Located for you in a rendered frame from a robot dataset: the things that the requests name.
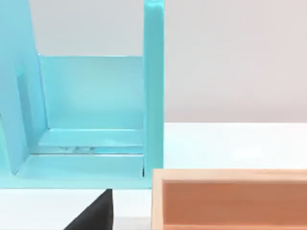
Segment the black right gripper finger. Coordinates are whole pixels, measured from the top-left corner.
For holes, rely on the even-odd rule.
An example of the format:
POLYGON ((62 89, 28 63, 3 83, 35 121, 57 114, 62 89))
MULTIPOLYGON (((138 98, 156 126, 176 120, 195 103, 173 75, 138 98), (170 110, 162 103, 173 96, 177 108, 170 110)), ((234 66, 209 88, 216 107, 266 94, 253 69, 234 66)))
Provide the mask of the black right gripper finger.
POLYGON ((64 230, 113 230, 113 190, 106 189, 64 230))

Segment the light blue rack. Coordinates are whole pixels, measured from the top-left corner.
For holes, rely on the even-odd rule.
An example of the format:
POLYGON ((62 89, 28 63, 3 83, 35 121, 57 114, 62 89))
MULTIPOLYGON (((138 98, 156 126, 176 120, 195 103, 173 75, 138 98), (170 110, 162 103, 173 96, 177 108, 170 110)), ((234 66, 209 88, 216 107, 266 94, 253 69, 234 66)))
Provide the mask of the light blue rack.
POLYGON ((29 0, 0 0, 0 189, 150 189, 163 167, 165 0, 140 56, 37 52, 29 0))

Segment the shallow salmon-coloured box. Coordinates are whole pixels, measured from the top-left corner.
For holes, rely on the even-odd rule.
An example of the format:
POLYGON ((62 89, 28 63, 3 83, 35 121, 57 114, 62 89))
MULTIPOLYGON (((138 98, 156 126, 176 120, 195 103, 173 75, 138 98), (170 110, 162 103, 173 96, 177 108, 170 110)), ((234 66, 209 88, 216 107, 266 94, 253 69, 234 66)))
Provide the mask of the shallow salmon-coloured box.
POLYGON ((307 170, 155 169, 151 230, 307 230, 307 170))

